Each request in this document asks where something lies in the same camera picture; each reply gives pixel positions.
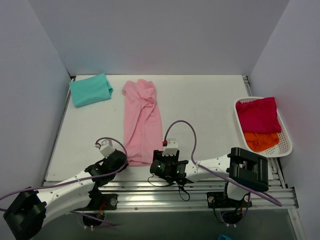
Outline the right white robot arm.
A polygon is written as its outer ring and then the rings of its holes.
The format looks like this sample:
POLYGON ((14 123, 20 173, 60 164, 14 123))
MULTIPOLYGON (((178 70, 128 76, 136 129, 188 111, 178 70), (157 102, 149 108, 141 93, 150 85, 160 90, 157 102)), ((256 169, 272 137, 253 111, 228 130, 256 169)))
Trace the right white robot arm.
POLYGON ((259 154, 233 147, 226 155, 193 163, 179 160, 179 153, 177 147, 169 146, 163 151, 154 150, 149 172, 168 184, 180 186, 211 178, 230 178, 235 183, 228 183, 222 193, 223 203, 230 207, 248 192, 237 184, 260 193, 269 190, 268 160, 259 154))

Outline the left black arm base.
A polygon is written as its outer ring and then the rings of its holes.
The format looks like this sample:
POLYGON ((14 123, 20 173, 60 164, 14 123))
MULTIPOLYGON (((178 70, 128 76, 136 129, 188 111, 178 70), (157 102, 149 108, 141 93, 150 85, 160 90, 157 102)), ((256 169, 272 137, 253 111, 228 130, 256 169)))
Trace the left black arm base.
POLYGON ((118 195, 115 193, 102 193, 98 189, 89 192, 87 206, 76 209, 81 212, 82 223, 85 228, 98 229, 115 227, 116 224, 106 220, 106 211, 117 209, 118 195))

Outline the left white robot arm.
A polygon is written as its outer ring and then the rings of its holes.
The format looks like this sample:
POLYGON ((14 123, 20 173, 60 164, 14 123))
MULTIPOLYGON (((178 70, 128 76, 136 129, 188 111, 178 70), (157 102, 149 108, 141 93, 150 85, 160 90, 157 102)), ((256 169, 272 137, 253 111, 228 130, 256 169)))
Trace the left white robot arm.
POLYGON ((17 240, 29 240, 48 222, 75 210, 98 210, 105 202, 99 188, 127 167, 127 156, 114 150, 109 156, 61 183, 20 192, 3 218, 17 240))

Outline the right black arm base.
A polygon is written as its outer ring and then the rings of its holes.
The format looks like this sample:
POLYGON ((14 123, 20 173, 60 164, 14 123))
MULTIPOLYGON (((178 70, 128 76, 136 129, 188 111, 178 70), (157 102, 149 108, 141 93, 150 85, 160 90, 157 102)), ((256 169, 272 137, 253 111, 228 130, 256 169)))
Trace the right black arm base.
POLYGON ((231 199, 227 195, 227 184, 224 191, 207 192, 207 206, 219 223, 236 228, 252 207, 251 194, 246 193, 240 200, 231 199))

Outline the pink t-shirt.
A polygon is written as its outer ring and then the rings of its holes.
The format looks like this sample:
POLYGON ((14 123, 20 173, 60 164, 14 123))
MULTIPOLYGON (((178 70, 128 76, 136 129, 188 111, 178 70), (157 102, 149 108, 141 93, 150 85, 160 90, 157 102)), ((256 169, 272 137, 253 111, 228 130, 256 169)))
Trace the pink t-shirt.
POLYGON ((162 119, 153 82, 127 81, 124 95, 124 146, 131 167, 151 165, 154 150, 163 149, 162 119))

